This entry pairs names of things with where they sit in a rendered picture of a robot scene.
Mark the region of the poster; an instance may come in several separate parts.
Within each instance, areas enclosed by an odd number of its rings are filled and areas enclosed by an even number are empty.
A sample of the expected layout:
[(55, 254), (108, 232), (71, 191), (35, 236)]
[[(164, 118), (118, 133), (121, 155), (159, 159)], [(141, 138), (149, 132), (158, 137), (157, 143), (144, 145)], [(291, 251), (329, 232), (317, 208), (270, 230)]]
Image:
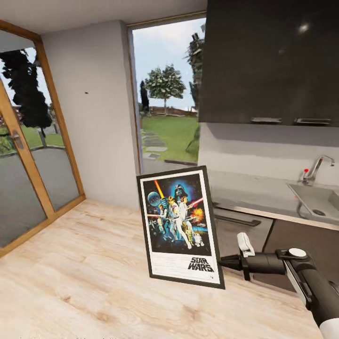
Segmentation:
[(206, 166), (137, 176), (149, 277), (226, 289)]

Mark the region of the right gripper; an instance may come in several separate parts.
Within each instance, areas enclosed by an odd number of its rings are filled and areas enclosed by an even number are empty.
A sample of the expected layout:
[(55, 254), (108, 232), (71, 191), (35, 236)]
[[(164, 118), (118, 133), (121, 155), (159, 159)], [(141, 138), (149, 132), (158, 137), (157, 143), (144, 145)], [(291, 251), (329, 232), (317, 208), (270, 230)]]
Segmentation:
[(233, 270), (243, 270), (245, 280), (250, 282), (249, 273), (270, 274), (266, 253), (256, 252), (256, 250), (254, 253), (255, 256), (244, 257), (243, 251), (240, 249), (240, 255), (221, 257), (221, 261), (218, 261), (218, 263)]

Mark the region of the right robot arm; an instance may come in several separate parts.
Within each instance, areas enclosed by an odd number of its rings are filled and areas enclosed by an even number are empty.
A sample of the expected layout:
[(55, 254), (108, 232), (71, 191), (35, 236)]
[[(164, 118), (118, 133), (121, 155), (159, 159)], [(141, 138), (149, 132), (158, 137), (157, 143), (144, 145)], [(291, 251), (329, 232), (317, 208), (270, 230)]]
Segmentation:
[(249, 273), (281, 274), (289, 277), (297, 294), (309, 311), (324, 339), (339, 339), (339, 286), (327, 281), (317, 271), (313, 260), (301, 249), (277, 249), (275, 253), (254, 252), (246, 233), (237, 235), (240, 255), (221, 257), (218, 263)]

